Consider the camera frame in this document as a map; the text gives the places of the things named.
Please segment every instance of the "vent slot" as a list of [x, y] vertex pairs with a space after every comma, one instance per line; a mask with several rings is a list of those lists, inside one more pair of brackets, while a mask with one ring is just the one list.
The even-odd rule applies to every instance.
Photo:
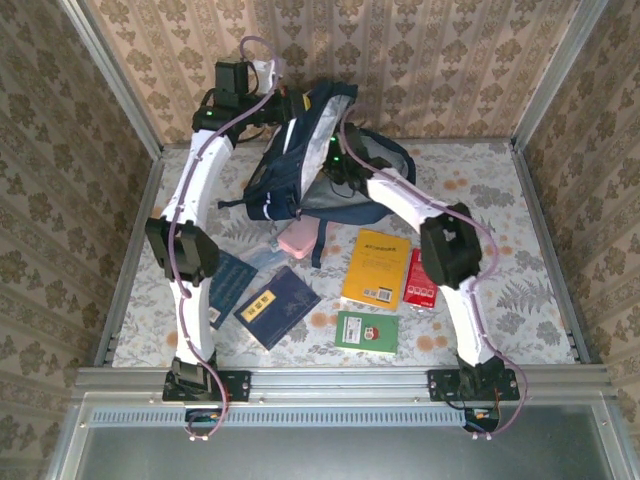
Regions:
[[[90, 427], [184, 426], [184, 407], [95, 408]], [[238, 407], [227, 427], [443, 427], [465, 424], [463, 412], [449, 407], [280, 408]]]

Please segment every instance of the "green book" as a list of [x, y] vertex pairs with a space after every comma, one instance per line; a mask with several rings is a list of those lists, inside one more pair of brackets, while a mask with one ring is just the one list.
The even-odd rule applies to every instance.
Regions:
[[398, 317], [360, 312], [338, 312], [336, 347], [367, 352], [398, 351]]

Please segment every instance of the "wire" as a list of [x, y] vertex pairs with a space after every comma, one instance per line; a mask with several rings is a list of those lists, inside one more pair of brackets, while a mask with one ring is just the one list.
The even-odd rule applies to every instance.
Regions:
[[389, 175], [388, 173], [383, 172], [383, 171], [373, 167], [372, 165], [369, 165], [367, 162], [362, 160], [353, 151], [353, 149], [349, 146], [349, 144], [347, 142], [347, 137], [346, 137], [346, 134], [345, 134], [345, 123], [346, 123], [347, 117], [351, 113], [353, 113], [353, 111], [356, 108], [359, 108], [360, 106], [361, 106], [361, 104], [359, 104], [359, 105], [355, 105], [355, 104], [351, 105], [345, 111], [342, 119], [340, 120], [340, 134], [339, 134], [340, 144], [349, 153], [349, 155], [351, 155], [351, 157], [356, 162], [358, 162], [362, 167], [370, 170], [374, 174], [378, 174], [378, 175], [384, 177], [385, 179], [387, 179], [390, 182], [396, 184], [397, 186], [399, 186], [403, 190], [405, 190], [405, 191], [407, 191], [407, 192], [409, 192], [409, 193], [411, 193], [413, 195], [418, 196], [422, 201], [424, 201], [430, 207], [432, 207], [432, 208], [434, 208], [436, 210], [439, 210], [440, 212], [445, 213], [445, 214], [447, 214], [447, 215], [449, 215], [451, 217], [457, 218], [459, 220], [462, 220], [463, 222], [468, 223], [469, 225], [474, 227], [477, 231], [482, 233], [485, 237], [487, 237], [487, 239], [489, 241], [489, 244], [491, 245], [491, 248], [493, 249], [493, 255], [491, 257], [491, 263], [489, 265], [489, 268], [487, 268], [487, 270], [485, 272], [480, 273], [480, 275], [478, 275], [476, 277], [476, 279], [470, 285], [469, 292], [471, 294], [470, 295], [470, 297], [471, 297], [470, 300], [471, 300], [471, 306], [472, 306], [472, 309], [473, 309], [473, 317], [474, 317], [474, 321], [475, 321], [475, 324], [476, 324], [476, 328], [478, 329], [478, 332], [480, 333], [480, 338], [482, 339], [482, 341], [484, 342], [486, 347], [496, 357], [500, 358], [503, 362], [505, 362], [506, 364], [510, 365], [522, 377], [522, 390], [523, 391], [522, 391], [522, 395], [520, 396], [520, 401], [518, 402], [518, 406], [516, 407], [516, 410], [513, 413], [513, 415], [511, 416], [511, 418], [509, 419], [509, 421], [507, 421], [506, 424], [504, 424], [502, 427], [500, 427], [495, 432], [493, 432], [493, 435], [497, 435], [499, 433], [502, 433], [502, 432], [506, 431], [509, 427], [511, 427], [513, 422], [515, 422], [515, 420], [520, 415], [520, 412], [522, 411], [522, 407], [524, 407], [524, 403], [525, 403], [526, 398], [527, 398], [527, 392], [529, 390], [529, 381], [527, 379], [527, 375], [524, 373], [524, 370], [522, 370], [522, 368], [520, 368], [519, 365], [517, 365], [514, 361], [512, 361], [510, 358], [508, 358], [502, 352], [498, 351], [498, 349], [493, 346], [493, 344], [489, 340], [489, 336], [487, 335], [487, 332], [486, 332], [486, 330], [484, 328], [484, 325], [482, 324], [482, 320], [481, 320], [481, 316], [480, 316], [480, 308], [478, 307], [478, 301], [477, 301], [477, 298], [476, 298], [476, 295], [477, 295], [476, 288], [477, 288], [478, 284], [481, 281], [484, 281], [485, 279], [489, 278], [495, 272], [496, 267], [498, 266], [498, 245], [496, 244], [495, 240], [491, 236], [491, 232], [486, 227], [484, 227], [483, 225], [481, 225], [480, 223], [475, 221], [473, 218], [467, 217], [466, 215], [463, 215], [461, 213], [455, 212], [455, 211], [453, 211], [453, 210], [451, 210], [451, 209], [449, 209], [447, 207], [443, 207], [443, 206], [433, 202], [427, 195], [425, 195], [422, 191], [420, 191], [419, 188], [415, 188], [415, 187], [413, 187], [413, 185], [401, 182], [396, 177], [394, 177], [392, 175]]
[[493, 407], [494, 410], [498, 411], [498, 425], [500, 425], [500, 418], [502, 417], [502, 415], [500, 414], [500, 394], [498, 393], [498, 389], [495, 389], [496, 391], [496, 404]]
[[249, 67], [251, 67], [251, 70], [253, 70], [253, 74], [256, 77], [256, 86], [253, 88], [253, 91], [249, 95], [255, 95], [260, 88], [260, 79], [258, 78], [258, 71], [256, 70], [256, 66], [253, 64], [253, 62], [249, 62]]
[[243, 138], [242, 140], [238, 140], [236, 143], [241, 144], [241, 143], [247, 143], [250, 142], [251, 140], [255, 140], [256, 138], [258, 138], [260, 135], [262, 135], [267, 129], [263, 128], [262, 130], [260, 130], [258, 133], [256, 133], [255, 135], [251, 135], [249, 138]]
[[180, 194], [178, 196], [178, 202], [177, 202], [177, 206], [176, 206], [176, 211], [175, 211], [175, 213], [173, 215], [173, 219], [171, 220], [171, 226], [169, 227], [169, 239], [170, 239], [170, 241], [168, 242], [169, 243], [169, 246], [168, 246], [169, 247], [168, 248], [168, 250], [169, 250], [169, 263], [171, 264], [171, 271], [173, 273], [173, 277], [175, 279], [176, 284], [178, 285], [178, 289], [180, 290], [180, 294], [181, 294], [181, 298], [180, 298], [180, 301], [178, 303], [178, 320], [180, 322], [180, 329], [181, 329], [182, 335], [183, 335], [183, 337], [184, 337], [184, 339], [185, 339], [185, 341], [187, 343], [187, 346], [189, 347], [189, 350], [191, 351], [193, 356], [196, 358], [196, 360], [200, 364], [202, 364], [202, 366], [211, 374], [211, 376], [213, 377], [214, 381], [216, 382], [216, 385], [218, 386], [218, 389], [220, 391], [220, 395], [221, 395], [221, 398], [222, 398], [222, 412], [220, 414], [220, 418], [218, 419], [216, 424], [209, 430], [208, 433], [206, 433], [204, 435], [196, 434], [193, 431], [193, 429], [191, 428], [191, 423], [189, 423], [189, 426], [187, 427], [188, 433], [191, 435], [192, 438], [194, 438], [194, 439], [199, 438], [201, 440], [208, 440], [211, 435], [213, 435], [214, 433], [216, 433], [218, 431], [218, 429], [220, 428], [220, 426], [224, 422], [224, 419], [226, 418], [227, 411], [229, 409], [229, 401], [228, 401], [228, 398], [227, 398], [226, 389], [224, 388], [224, 385], [222, 384], [222, 380], [220, 379], [220, 376], [215, 371], [215, 369], [211, 365], [209, 365], [207, 363], [207, 360], [202, 358], [202, 355], [200, 355], [200, 353], [196, 349], [195, 345], [191, 342], [191, 338], [189, 337], [189, 332], [187, 331], [187, 325], [186, 325], [186, 322], [185, 322], [185, 319], [184, 319], [184, 301], [189, 299], [189, 298], [191, 298], [192, 295], [191, 295], [191, 291], [189, 291], [184, 286], [184, 284], [182, 283], [182, 277], [180, 276], [180, 271], [178, 270], [178, 262], [176, 260], [176, 251], [175, 251], [174, 240], [176, 238], [176, 229], [177, 229], [177, 225], [178, 225], [178, 218], [180, 217], [180, 213], [182, 213], [184, 211], [184, 201], [185, 201], [185, 198], [187, 196], [187, 192], [189, 190], [189, 185], [191, 183], [191, 179], [193, 178], [193, 175], [194, 175], [194, 173], [196, 171], [198, 163], [200, 161], [202, 161], [202, 155], [204, 154], [204, 152], [207, 150], [207, 148], [209, 148], [209, 145], [211, 145], [213, 143], [213, 141], [216, 140], [217, 138], [220, 138], [224, 132], [229, 130], [231, 127], [233, 127], [237, 123], [245, 120], [250, 115], [252, 115], [253, 113], [255, 113], [258, 110], [260, 110], [262, 107], [264, 107], [265, 104], [269, 101], [269, 99], [273, 96], [273, 94], [276, 91], [277, 79], [280, 76], [280, 59], [276, 56], [275, 50], [271, 46], [271, 44], [269, 44], [266, 40], [264, 40], [264, 39], [262, 39], [260, 37], [256, 37], [256, 36], [247, 36], [247, 37], [244, 37], [240, 41], [240, 46], [239, 46], [240, 55], [242, 55], [242, 57], [244, 59], [247, 58], [246, 54], [245, 54], [245, 50], [244, 50], [244, 45], [245, 45], [245, 43], [247, 43], [249, 41], [254, 41], [254, 42], [261, 43], [262, 45], [264, 45], [271, 52], [272, 60], [274, 62], [274, 76], [275, 76], [274, 82], [271, 85], [271, 88], [269, 89], [267, 94], [257, 104], [255, 104], [252, 108], [250, 108], [246, 112], [238, 115], [233, 120], [230, 120], [229, 122], [224, 124], [219, 130], [217, 130], [214, 133], [212, 133], [211, 136], [209, 138], [207, 138], [207, 140], [202, 144], [202, 146], [200, 147], [200, 149], [198, 150], [198, 152], [196, 153], [196, 155], [194, 157], [194, 160], [193, 160], [193, 162], [191, 164], [191, 167], [189, 168], [189, 171], [187, 172], [187, 176], [185, 177], [182, 189], [180, 190]]

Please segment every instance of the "book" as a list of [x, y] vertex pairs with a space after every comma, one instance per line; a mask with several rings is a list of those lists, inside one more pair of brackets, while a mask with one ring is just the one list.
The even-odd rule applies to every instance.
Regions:
[[437, 295], [438, 286], [431, 281], [422, 268], [422, 252], [419, 248], [414, 248], [402, 300], [419, 307], [433, 308]]
[[256, 268], [220, 250], [218, 269], [209, 287], [209, 322], [213, 328], [220, 328], [257, 273]]
[[338, 312], [336, 347], [397, 353], [398, 317], [374, 313]]
[[406, 238], [361, 229], [342, 297], [389, 310], [398, 308], [410, 248]]
[[234, 315], [271, 350], [319, 301], [320, 297], [293, 270], [282, 267]]

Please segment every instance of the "glass panel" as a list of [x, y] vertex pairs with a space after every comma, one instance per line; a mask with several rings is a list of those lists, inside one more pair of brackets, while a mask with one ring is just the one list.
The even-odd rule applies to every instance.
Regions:
[[[504, 409], [505, 415], [511, 412]], [[528, 407], [494, 440], [445, 428], [98, 428], [79, 479], [517, 479], [611, 477], [589, 407]]]

